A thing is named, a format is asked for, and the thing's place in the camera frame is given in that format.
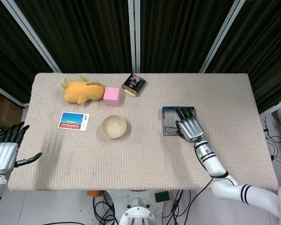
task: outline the beige bowl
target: beige bowl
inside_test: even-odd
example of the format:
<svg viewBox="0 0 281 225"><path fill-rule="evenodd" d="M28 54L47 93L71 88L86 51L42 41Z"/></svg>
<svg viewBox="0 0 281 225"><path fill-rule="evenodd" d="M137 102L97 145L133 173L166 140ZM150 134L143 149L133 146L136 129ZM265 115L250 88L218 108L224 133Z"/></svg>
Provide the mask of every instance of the beige bowl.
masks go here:
<svg viewBox="0 0 281 225"><path fill-rule="evenodd" d="M121 137L125 133L126 128L126 121L123 117L118 115L106 117L101 124L103 134L109 138Z"/></svg>

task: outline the table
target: table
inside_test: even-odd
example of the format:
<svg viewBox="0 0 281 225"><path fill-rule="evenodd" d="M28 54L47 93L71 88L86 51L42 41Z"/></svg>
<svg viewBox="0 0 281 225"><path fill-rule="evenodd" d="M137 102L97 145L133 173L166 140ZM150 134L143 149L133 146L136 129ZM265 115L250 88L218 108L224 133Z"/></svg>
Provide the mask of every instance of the table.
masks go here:
<svg viewBox="0 0 281 225"><path fill-rule="evenodd" d="M239 184L276 190L277 179L247 74L140 74L147 84L139 97L124 91L119 107L102 100L85 105L63 100L60 83L77 79L120 87L129 74L36 76L26 117L30 124L18 160L41 158L15 168L11 190L201 189L210 177L193 145L163 136L163 106L194 106L205 138ZM89 113L87 131L57 129L61 113ZM123 116L127 131L108 139L101 122Z"/></svg>

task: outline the pink block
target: pink block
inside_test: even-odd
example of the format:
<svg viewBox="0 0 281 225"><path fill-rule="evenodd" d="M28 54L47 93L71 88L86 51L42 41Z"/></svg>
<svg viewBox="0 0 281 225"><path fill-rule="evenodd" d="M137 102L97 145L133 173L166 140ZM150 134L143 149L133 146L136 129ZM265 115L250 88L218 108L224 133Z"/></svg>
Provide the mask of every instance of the pink block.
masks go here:
<svg viewBox="0 0 281 225"><path fill-rule="evenodd" d="M106 87L103 101L105 105L119 106L120 104L120 88Z"/></svg>

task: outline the curtain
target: curtain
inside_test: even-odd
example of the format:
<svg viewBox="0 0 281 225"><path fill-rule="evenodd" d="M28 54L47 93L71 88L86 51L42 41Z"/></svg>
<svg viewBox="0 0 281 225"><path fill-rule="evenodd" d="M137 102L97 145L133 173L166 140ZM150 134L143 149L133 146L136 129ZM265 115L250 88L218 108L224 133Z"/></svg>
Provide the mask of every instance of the curtain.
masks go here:
<svg viewBox="0 0 281 225"><path fill-rule="evenodd" d="M0 88L29 102L39 72L52 70L0 1Z"/></svg>
<svg viewBox="0 0 281 225"><path fill-rule="evenodd" d="M207 73L248 73L260 113L281 101L281 0L246 1Z"/></svg>
<svg viewBox="0 0 281 225"><path fill-rule="evenodd" d="M127 0L17 0L63 73L132 71Z"/></svg>
<svg viewBox="0 0 281 225"><path fill-rule="evenodd" d="M141 72L197 73L232 0L141 0Z"/></svg>

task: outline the stuffed animal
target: stuffed animal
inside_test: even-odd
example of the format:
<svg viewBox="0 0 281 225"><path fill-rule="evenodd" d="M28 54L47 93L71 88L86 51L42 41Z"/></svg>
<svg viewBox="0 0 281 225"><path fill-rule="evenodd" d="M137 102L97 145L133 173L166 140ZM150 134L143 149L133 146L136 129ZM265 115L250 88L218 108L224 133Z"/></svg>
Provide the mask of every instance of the stuffed animal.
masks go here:
<svg viewBox="0 0 281 225"><path fill-rule="evenodd" d="M79 105L84 104L87 100L99 100L103 98L105 87L99 82L87 82L83 77L79 76L78 80L61 83L66 89L64 100Z"/></svg>

